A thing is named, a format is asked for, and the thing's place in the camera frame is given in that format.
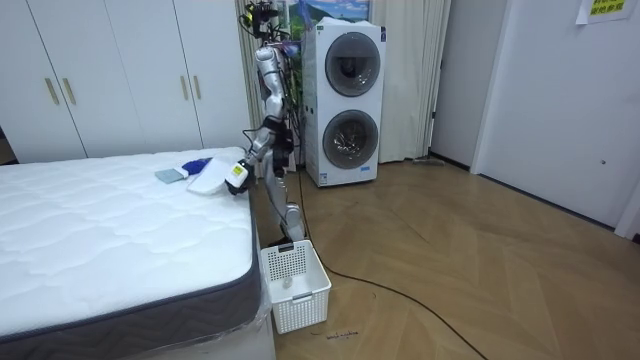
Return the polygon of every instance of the washing machine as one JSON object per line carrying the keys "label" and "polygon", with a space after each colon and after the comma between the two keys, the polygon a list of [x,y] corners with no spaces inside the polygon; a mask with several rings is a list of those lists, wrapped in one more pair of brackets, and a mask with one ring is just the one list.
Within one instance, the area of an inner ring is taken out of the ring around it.
{"label": "washing machine", "polygon": [[318,186],[374,180],[386,29],[324,18],[303,41],[304,149]]}

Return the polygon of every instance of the gray mattress border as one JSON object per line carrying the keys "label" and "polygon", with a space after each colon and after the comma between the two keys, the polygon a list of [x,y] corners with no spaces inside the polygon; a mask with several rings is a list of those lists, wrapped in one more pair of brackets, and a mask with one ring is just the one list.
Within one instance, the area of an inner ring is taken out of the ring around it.
{"label": "gray mattress border", "polygon": [[[251,194],[249,202],[253,262],[242,277],[79,321],[0,336],[0,360],[120,359],[214,335],[251,322],[260,307],[262,283]],[[231,316],[214,315],[205,319],[208,315],[206,310],[219,302],[223,293],[224,298],[236,298],[234,303],[238,304],[237,310]],[[147,326],[138,329],[141,332],[153,331],[141,333],[136,339],[136,322]]]}

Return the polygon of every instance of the round glass door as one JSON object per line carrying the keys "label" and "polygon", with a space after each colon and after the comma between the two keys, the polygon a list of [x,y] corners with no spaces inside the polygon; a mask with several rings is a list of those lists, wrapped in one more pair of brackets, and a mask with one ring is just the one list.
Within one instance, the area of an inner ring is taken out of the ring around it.
{"label": "round glass door", "polygon": [[329,122],[322,144],[334,166],[354,169],[366,163],[378,147],[378,127],[368,114],[348,110]]}
{"label": "round glass door", "polygon": [[338,37],[327,52],[325,72],[339,94],[360,96],[375,84],[380,73],[380,54],[365,34],[350,32]]}

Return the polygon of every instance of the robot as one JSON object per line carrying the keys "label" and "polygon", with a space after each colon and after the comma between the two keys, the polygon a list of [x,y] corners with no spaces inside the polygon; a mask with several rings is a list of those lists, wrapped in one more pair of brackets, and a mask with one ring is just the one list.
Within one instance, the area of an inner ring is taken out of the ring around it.
{"label": "robot", "polygon": [[288,34],[270,23],[271,18],[278,16],[271,3],[250,3],[245,9],[247,14],[239,18],[241,26],[262,40],[262,46],[255,52],[255,61],[266,116],[258,129],[251,130],[255,132],[251,147],[245,157],[231,168],[225,182],[231,194],[244,193],[255,182],[255,167],[262,163],[267,195],[284,233],[284,238],[278,243],[300,241],[305,238],[302,212],[297,204],[287,202],[285,185],[285,168],[294,150],[293,132],[285,119],[297,116],[287,82],[291,71],[285,51],[289,46],[286,42]]}

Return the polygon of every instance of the wardrobe door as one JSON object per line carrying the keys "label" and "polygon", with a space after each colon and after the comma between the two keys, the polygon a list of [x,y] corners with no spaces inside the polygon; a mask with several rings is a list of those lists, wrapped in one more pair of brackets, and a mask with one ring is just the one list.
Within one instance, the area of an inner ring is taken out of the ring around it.
{"label": "wardrobe door", "polygon": [[149,149],[201,149],[172,0],[107,0],[107,11]]}
{"label": "wardrobe door", "polygon": [[248,146],[247,92],[233,0],[174,0],[205,147]]}
{"label": "wardrobe door", "polygon": [[28,0],[89,157],[146,152],[103,0]]}
{"label": "wardrobe door", "polygon": [[86,157],[24,0],[0,1],[0,126],[21,163]]}

